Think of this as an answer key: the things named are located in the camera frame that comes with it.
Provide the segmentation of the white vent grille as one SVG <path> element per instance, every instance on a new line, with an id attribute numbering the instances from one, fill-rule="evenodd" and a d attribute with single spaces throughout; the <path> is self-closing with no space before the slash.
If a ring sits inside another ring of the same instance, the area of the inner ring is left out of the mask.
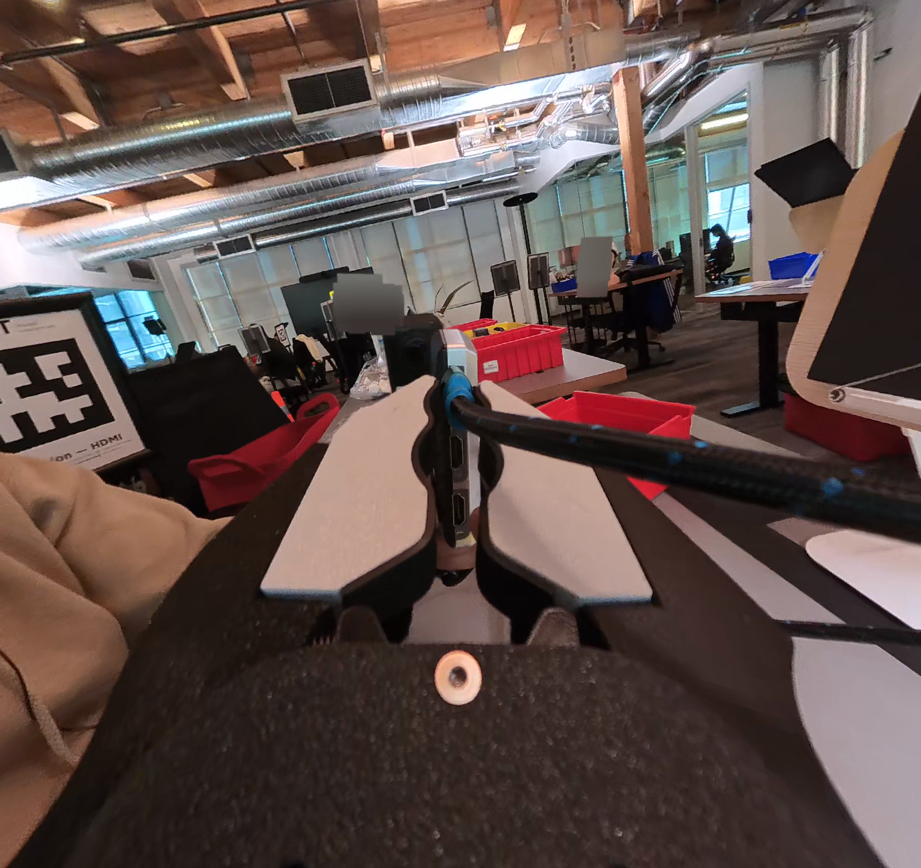
<path id="1" fill-rule="evenodd" d="M 282 75 L 281 84 L 295 125 L 380 105 L 367 58 L 331 66 L 300 68 Z"/>

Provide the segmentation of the red flexible tub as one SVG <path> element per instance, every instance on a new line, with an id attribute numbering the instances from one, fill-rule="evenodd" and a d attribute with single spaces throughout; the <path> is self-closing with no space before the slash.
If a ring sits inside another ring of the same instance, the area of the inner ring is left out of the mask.
<path id="1" fill-rule="evenodd" d="M 190 461 L 187 469 L 208 511 L 221 514 L 251 502 L 319 442 L 339 410 L 335 395 L 319 394 L 294 420 L 236 451 Z"/>

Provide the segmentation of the red plastic bin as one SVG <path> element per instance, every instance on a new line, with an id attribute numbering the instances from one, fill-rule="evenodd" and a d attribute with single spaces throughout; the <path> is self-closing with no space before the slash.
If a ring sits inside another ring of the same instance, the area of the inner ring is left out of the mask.
<path id="1" fill-rule="evenodd" d="M 690 404 L 601 392 L 573 392 L 538 410 L 554 420 L 677 440 L 690 439 L 697 411 Z"/>

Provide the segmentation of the wooden post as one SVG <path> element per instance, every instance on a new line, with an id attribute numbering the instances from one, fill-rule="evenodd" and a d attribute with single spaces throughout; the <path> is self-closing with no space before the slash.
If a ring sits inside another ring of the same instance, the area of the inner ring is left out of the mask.
<path id="1" fill-rule="evenodd" d="M 651 252 L 653 226 L 639 67 L 621 68 L 613 77 L 613 99 L 626 190 L 632 254 Z"/>

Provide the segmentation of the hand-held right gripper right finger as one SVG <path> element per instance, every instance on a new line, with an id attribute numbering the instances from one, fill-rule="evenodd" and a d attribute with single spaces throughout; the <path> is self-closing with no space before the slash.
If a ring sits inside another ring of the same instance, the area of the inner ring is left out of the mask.
<path id="1" fill-rule="evenodd" d="M 527 449 L 550 424 L 484 382 L 475 409 L 484 509 L 479 589 L 497 609 L 643 606 L 653 588 L 596 472 Z"/>

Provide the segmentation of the person's left forearm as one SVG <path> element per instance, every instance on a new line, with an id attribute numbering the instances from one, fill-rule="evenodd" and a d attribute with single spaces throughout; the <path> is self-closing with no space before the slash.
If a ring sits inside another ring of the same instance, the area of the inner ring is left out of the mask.
<path id="1" fill-rule="evenodd" d="M 69 464 L 2 455 L 2 650 L 124 658 L 227 520 L 105 484 Z"/>

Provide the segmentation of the black floor lamp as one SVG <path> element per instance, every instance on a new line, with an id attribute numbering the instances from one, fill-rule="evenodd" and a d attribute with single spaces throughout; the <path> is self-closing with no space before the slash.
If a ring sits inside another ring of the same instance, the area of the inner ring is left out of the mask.
<path id="1" fill-rule="evenodd" d="M 532 293 L 532 296 L 534 299 L 534 306 L 535 306 L 535 313 L 536 313 L 536 320 L 534 321 L 534 323 L 541 324 L 542 319 L 543 319 L 543 314 L 542 314 L 542 308 L 541 308 L 541 303 L 540 303 L 539 291 L 534 286 L 531 285 L 532 250 L 531 250 L 531 238 L 529 235 L 529 228 L 528 228 L 527 216 L 526 216 L 526 206 L 530 204 L 531 202 L 533 202 L 537 198 L 537 196 L 538 194 L 534 192 L 515 194 L 505 199 L 503 201 L 503 206 L 507 209 L 516 209 L 520 216 L 521 235 L 522 235 L 522 240 L 524 242 L 524 250 L 525 250 L 524 260 L 525 260 L 525 267 L 526 267 L 525 269 L 526 279 L 528 280 L 528 288 L 530 292 Z"/>

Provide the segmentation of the desk with black legs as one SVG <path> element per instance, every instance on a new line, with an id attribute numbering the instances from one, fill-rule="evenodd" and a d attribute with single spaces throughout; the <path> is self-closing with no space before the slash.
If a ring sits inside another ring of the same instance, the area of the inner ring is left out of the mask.
<path id="1" fill-rule="evenodd" d="M 699 304 L 717 304 L 723 321 L 753 321 L 757 325 L 758 398 L 721 410 L 727 419 L 747 416 L 783 405 L 787 383 L 781 371 L 779 325 L 797 323 L 810 286 L 799 278 L 762 280 L 716 289 L 695 296 Z"/>

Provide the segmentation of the tan-framed monitor with white stand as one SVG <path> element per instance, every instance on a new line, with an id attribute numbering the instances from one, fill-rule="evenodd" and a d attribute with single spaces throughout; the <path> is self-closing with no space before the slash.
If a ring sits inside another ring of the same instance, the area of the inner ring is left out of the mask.
<path id="1" fill-rule="evenodd" d="M 789 349 L 789 378 L 814 406 L 892 425 L 919 467 L 919 105 L 844 194 Z M 837 526 L 809 542 L 827 572 L 919 631 L 919 470 L 911 481 L 790 464 L 777 501 Z"/>

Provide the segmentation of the small marker board on stand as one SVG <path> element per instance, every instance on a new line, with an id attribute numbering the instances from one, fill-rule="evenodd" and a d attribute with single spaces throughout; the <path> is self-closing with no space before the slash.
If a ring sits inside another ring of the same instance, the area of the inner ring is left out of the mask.
<path id="1" fill-rule="evenodd" d="M 550 258 L 547 252 L 528 254 L 527 279 L 528 288 L 533 294 L 536 324 L 546 324 L 543 306 L 547 304 L 546 289 L 550 285 Z"/>
<path id="2" fill-rule="evenodd" d="M 506 260 L 500 263 L 494 263 L 490 266 L 490 273 L 493 281 L 493 291 L 496 298 L 506 296 L 508 299 L 511 321 L 516 322 L 517 317 L 514 309 L 512 295 L 520 291 L 520 274 L 516 260 Z"/>

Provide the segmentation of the wooden office desk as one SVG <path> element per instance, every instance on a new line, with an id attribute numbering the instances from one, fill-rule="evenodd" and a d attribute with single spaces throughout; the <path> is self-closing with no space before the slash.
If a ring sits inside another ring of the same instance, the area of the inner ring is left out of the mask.
<path id="1" fill-rule="evenodd" d="M 557 294 L 570 347 L 590 356 L 633 355 L 630 375 L 670 365 L 668 358 L 653 360 L 651 349 L 664 353 L 660 337 L 681 321 L 682 283 L 681 270 L 645 265 L 616 276 L 601 297 L 579 298 L 574 290 Z"/>

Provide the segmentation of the clear plastic bag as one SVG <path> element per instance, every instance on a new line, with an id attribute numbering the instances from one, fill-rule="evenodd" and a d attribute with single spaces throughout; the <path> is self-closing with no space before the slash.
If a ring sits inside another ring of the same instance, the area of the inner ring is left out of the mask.
<path id="1" fill-rule="evenodd" d="M 364 363 L 349 394 L 357 401 L 375 401 L 391 392 L 387 361 L 377 355 Z"/>

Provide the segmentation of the black monitor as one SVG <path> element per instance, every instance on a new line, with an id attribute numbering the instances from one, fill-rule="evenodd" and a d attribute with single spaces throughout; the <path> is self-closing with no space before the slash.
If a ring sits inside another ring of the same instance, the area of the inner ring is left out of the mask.
<path id="1" fill-rule="evenodd" d="M 789 221 L 812 252 L 823 249 L 858 169 L 830 137 L 767 161 L 754 176 L 789 206 Z"/>

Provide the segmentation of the red divided parts bin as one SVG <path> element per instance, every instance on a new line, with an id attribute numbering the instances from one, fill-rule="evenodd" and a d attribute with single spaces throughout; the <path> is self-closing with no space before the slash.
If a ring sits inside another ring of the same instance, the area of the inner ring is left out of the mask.
<path id="1" fill-rule="evenodd" d="M 473 341 L 478 380 L 501 382 L 563 364 L 563 327 L 480 319 L 456 325 Z"/>

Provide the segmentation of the grey hdmi switch box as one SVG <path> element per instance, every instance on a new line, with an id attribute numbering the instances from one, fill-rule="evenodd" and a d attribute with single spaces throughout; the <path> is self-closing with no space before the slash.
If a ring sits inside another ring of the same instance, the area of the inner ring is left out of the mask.
<path id="1" fill-rule="evenodd" d="M 434 355 L 437 388 L 431 398 L 433 418 L 432 474 L 438 518 L 450 547 L 471 545 L 470 516 L 479 505 L 478 440 L 464 427 L 455 427 L 449 415 L 446 389 L 454 374 L 466 378 L 462 393 L 478 384 L 478 354 L 472 339 L 455 328 L 438 333 Z"/>

